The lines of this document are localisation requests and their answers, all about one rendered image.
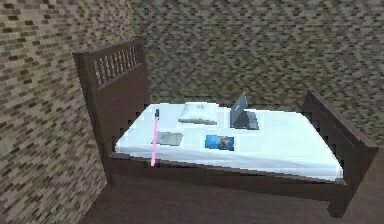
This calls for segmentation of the white pillow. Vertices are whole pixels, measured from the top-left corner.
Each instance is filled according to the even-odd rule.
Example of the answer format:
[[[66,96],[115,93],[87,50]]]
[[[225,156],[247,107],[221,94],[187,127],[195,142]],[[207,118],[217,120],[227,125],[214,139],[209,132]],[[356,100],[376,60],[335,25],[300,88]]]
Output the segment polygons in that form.
[[[181,123],[216,125],[218,109],[219,105],[216,103],[186,102],[178,121]]]

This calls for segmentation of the blue book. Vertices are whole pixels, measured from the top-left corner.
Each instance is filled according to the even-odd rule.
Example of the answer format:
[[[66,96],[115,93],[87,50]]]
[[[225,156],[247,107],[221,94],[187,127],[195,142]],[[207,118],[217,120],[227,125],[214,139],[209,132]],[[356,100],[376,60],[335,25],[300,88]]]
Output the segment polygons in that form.
[[[234,150],[234,138],[229,136],[207,135],[205,147],[218,150]]]

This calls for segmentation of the pink baseball bat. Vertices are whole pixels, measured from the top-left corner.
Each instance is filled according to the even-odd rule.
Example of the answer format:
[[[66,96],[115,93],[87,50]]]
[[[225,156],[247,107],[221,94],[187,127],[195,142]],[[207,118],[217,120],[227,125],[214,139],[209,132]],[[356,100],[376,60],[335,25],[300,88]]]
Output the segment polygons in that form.
[[[156,142],[158,135],[158,121],[159,121],[159,109],[155,111],[155,119],[154,119],[154,128],[153,128],[153,139],[152,139],[152,150],[151,150],[151,160],[150,165],[154,167],[156,164]]]

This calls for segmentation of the dark wooden bed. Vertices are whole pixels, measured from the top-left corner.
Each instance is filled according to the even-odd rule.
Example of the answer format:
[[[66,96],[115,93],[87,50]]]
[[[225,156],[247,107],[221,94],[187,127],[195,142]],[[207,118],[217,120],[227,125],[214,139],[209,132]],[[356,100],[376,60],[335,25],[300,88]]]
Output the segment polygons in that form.
[[[115,151],[118,139],[150,104],[144,38],[134,36],[76,52],[73,58],[108,183],[113,182],[115,175],[126,175],[327,201],[329,214],[341,218],[379,151],[377,144],[318,92],[309,90],[302,114],[343,168],[339,180],[238,171],[165,159],[151,167],[147,159]]]

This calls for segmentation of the grey book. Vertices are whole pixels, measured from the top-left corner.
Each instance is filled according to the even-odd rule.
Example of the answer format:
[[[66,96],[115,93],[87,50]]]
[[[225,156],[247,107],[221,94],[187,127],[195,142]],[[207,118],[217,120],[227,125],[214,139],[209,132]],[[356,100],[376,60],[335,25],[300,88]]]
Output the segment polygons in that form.
[[[179,146],[182,138],[182,133],[158,132],[156,143],[159,145]]]

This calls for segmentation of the grey open laptop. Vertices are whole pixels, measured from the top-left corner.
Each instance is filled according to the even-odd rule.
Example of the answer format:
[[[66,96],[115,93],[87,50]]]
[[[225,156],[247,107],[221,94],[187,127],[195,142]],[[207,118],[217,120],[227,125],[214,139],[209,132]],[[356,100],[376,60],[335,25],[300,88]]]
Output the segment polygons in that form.
[[[242,92],[230,110],[230,127],[235,129],[258,130],[259,124],[255,112],[246,111],[248,107],[245,92]]]

